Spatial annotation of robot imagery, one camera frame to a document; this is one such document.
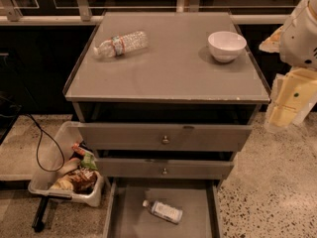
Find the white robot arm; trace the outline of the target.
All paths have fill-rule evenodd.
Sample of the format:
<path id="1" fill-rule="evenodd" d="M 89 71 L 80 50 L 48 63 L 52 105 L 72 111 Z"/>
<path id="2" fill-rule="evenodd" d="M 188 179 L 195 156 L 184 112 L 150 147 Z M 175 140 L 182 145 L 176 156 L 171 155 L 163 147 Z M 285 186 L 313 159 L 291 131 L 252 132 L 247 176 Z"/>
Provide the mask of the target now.
<path id="1" fill-rule="evenodd" d="M 286 75 L 276 75 L 265 114 L 264 127 L 276 133 L 290 124 L 300 124 L 316 104 L 317 0 L 301 0 L 259 49 L 279 53 L 291 66 Z"/>

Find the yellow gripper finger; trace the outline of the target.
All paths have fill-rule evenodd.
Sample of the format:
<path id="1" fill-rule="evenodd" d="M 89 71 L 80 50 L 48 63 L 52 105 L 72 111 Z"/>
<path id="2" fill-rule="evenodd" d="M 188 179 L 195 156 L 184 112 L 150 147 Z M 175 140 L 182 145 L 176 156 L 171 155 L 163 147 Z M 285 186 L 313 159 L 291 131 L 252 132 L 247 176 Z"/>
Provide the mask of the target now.
<path id="1" fill-rule="evenodd" d="M 273 81 L 264 127 L 271 133 L 298 125 L 317 102 L 317 70 L 293 67 Z"/>
<path id="2" fill-rule="evenodd" d="M 267 53 L 278 53 L 281 32 L 282 27 L 276 29 L 268 38 L 261 42 L 259 49 Z"/>

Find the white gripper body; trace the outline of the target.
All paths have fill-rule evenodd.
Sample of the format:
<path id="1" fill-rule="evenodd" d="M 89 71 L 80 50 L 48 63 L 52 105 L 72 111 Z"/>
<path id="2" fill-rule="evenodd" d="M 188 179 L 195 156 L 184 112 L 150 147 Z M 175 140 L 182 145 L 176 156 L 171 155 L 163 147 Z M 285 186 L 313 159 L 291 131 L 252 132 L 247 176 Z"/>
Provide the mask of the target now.
<path id="1" fill-rule="evenodd" d="M 279 41 L 282 61 L 317 68 L 317 0 L 302 0 L 283 24 Z"/>

